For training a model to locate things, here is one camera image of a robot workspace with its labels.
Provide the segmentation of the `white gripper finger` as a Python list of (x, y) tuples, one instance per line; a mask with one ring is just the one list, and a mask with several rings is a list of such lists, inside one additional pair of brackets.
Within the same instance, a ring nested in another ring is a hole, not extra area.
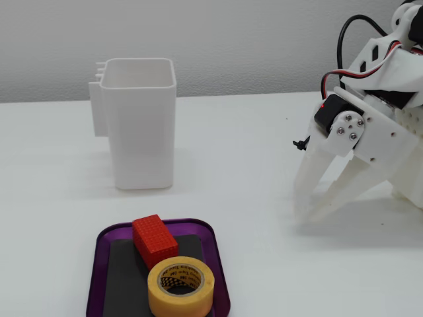
[(330, 124), (330, 132), (311, 120), (309, 142), (294, 183), (295, 210), (309, 219), (313, 207), (311, 196), (321, 178), (337, 157), (345, 157), (364, 133), (364, 119), (357, 113), (341, 113)]
[(374, 168), (373, 165), (353, 157), (338, 179), (330, 185), (322, 199), (313, 207), (309, 220), (320, 221), (389, 177), (389, 174)]

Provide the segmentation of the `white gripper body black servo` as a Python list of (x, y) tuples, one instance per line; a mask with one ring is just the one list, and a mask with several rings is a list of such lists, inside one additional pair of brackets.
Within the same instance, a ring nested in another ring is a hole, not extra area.
[(389, 178), (417, 147), (418, 138), (373, 107), (371, 99), (337, 87), (313, 119), (323, 134), (324, 151), (340, 157), (352, 153)]

